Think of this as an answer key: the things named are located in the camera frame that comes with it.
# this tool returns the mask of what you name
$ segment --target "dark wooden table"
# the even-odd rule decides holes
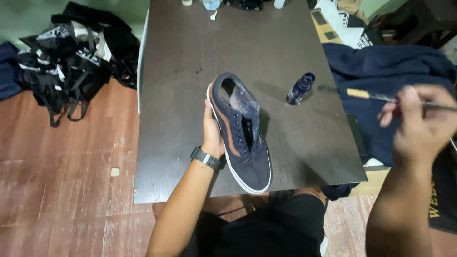
[[[152,0],[138,143],[135,203],[166,201],[203,142],[208,85],[235,73],[262,106],[261,129],[271,154],[269,191],[366,181],[354,138],[306,1],[277,10],[230,6],[209,19],[201,2]],[[316,82],[307,100],[285,97],[305,73]],[[215,173],[211,196],[244,193],[227,165]]]

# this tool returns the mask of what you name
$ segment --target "brown leather stripe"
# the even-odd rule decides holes
[[[239,152],[235,149],[235,146],[233,145],[232,131],[230,130],[229,120],[227,119],[227,117],[225,117],[225,115],[222,114],[221,111],[219,111],[219,108],[214,103],[213,85],[214,85],[214,81],[211,83],[211,86],[209,87],[209,91],[208,91],[209,98],[211,99],[211,102],[213,102],[214,110],[216,110],[216,112],[218,112],[219,116],[222,118],[222,120],[225,123],[225,128],[227,130],[227,137],[228,137],[228,146],[229,146],[230,150],[232,151],[232,153],[234,155],[240,157],[241,155],[239,154]]]

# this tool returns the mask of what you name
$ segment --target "black shorts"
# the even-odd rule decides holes
[[[202,212],[183,256],[320,256],[324,215],[319,198],[291,193],[232,222]]]

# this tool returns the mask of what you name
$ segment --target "white rubber sole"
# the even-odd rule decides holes
[[[211,84],[209,84],[208,89],[206,90],[206,98],[208,99],[209,105],[211,106],[211,109],[213,110],[214,116],[216,117],[216,120],[219,123],[218,116],[216,115],[216,111],[214,110],[213,104],[209,100],[209,88],[210,87],[211,87]],[[262,190],[254,190],[254,189],[250,188],[248,185],[246,185],[243,182],[243,180],[241,180],[241,178],[238,176],[238,174],[236,174],[235,170],[233,169],[232,165],[230,164],[230,158],[227,153],[227,147],[225,147],[225,144],[224,144],[224,148],[225,148],[225,159],[227,160],[228,168],[230,169],[230,172],[232,173],[236,182],[238,182],[238,184],[241,186],[241,188],[243,188],[246,192],[251,193],[251,194],[260,194],[260,193],[265,192],[268,189],[268,187],[270,186],[270,182],[271,182],[271,163],[270,163],[270,153],[268,152],[268,147],[266,148],[266,153],[267,153],[267,157],[268,157],[268,167],[270,169],[270,178],[268,179],[268,185]]]

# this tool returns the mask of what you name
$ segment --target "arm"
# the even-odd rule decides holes
[[[224,153],[219,125],[205,100],[202,150],[215,158]],[[177,256],[189,243],[205,201],[214,170],[199,160],[193,160],[170,195],[157,219],[149,241],[147,257]]]
[[[393,168],[368,219],[368,256],[432,255],[428,224],[431,167],[457,129],[457,114],[443,110],[424,113],[421,98],[457,106],[438,86],[407,86],[397,95],[403,120],[393,139]],[[380,125],[388,126],[398,112],[397,104],[386,104]]]

